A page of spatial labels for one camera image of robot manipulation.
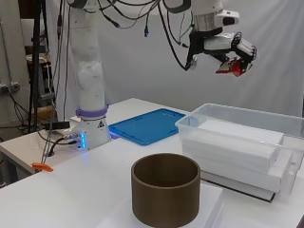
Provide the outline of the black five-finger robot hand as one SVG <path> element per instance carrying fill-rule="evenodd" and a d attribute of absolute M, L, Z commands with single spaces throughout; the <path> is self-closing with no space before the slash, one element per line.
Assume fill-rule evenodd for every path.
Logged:
<path fill-rule="evenodd" d="M 257 48 L 242 38 L 242 33 L 223 33 L 222 28 L 212 31 L 192 30 L 185 68 L 196 65 L 196 55 L 209 55 L 220 62 L 217 74 L 246 73 L 257 57 Z"/>

